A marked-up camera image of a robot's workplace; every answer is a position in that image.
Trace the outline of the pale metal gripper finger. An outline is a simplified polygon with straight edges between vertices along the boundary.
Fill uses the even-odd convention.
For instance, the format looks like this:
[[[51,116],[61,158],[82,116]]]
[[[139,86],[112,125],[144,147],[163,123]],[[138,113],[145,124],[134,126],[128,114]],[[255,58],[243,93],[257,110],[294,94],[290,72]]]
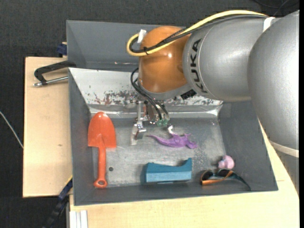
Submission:
[[[146,133],[146,129],[142,123],[137,124],[137,140],[142,139]]]
[[[131,140],[130,140],[131,145],[137,144],[137,134],[138,134],[137,132],[138,132],[137,124],[134,124],[131,132]]]

